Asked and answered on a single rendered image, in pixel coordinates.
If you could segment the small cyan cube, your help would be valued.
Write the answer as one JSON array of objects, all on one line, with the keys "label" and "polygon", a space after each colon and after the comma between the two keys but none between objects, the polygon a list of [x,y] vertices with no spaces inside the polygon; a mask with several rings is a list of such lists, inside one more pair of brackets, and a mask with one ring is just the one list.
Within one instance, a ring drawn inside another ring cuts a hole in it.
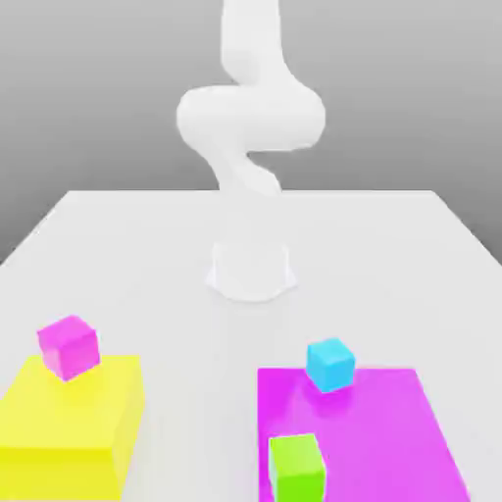
[{"label": "small cyan cube", "polygon": [[321,393],[330,393],[353,383],[355,356],[339,338],[329,338],[307,347],[306,373]]}]

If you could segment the small magenta cube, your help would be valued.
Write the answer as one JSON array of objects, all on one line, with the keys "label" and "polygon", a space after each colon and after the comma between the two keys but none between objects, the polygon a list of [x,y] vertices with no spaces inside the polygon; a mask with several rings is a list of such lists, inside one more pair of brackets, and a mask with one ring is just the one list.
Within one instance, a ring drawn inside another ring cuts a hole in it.
[{"label": "small magenta cube", "polygon": [[67,316],[40,329],[37,337],[43,363],[62,381],[101,362],[96,330],[78,316]]}]

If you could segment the small green cube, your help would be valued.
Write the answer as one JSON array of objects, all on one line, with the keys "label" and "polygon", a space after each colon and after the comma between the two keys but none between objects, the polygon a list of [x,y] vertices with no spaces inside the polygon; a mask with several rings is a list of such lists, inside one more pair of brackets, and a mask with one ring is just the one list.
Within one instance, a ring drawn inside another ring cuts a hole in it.
[{"label": "small green cube", "polygon": [[274,502],[324,502],[326,464],[313,433],[271,437],[268,469]]}]

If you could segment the large magenta box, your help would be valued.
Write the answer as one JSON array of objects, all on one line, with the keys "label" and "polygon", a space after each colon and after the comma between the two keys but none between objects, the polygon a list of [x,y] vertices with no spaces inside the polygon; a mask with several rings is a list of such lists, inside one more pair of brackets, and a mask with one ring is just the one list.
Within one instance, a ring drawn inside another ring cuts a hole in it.
[{"label": "large magenta box", "polygon": [[257,372],[259,502],[273,502],[268,443],[312,433],[326,502],[471,502],[413,369],[359,369],[322,394],[303,369]]}]

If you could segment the large yellow box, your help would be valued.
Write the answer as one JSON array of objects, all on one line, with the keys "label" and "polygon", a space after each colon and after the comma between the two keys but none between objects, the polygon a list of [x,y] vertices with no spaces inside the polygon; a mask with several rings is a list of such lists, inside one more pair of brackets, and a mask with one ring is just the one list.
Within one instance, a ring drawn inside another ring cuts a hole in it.
[{"label": "large yellow box", "polygon": [[144,403],[137,356],[69,381],[28,357],[0,399],[0,501],[120,499]]}]

